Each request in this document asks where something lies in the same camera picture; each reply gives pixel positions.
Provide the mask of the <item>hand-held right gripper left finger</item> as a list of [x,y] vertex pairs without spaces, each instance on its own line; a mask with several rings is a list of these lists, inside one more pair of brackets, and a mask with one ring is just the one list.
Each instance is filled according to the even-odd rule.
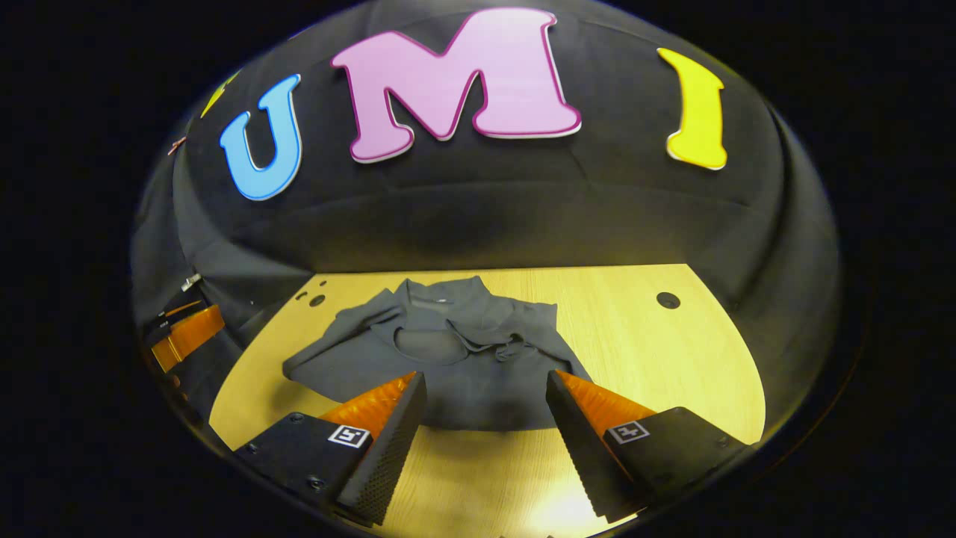
[[423,372],[409,372],[320,416],[290,412],[233,454],[314,514],[381,525],[426,403]]

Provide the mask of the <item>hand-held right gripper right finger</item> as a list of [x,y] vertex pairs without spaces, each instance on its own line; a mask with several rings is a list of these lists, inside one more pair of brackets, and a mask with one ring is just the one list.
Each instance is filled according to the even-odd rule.
[[652,411],[557,370],[545,397],[595,514],[609,523],[682,501],[748,456],[747,443],[685,406]]

